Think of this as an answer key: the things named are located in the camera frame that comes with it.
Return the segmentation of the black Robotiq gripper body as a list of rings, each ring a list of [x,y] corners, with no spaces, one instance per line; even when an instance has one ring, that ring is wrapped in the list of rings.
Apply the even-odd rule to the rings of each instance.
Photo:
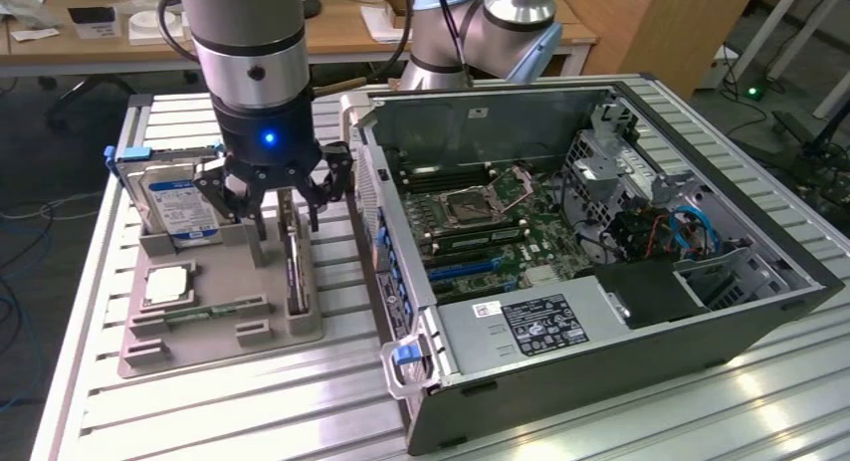
[[[248,109],[211,98],[225,149],[225,168],[243,182],[296,187],[320,161],[315,138],[312,92],[287,103]]]

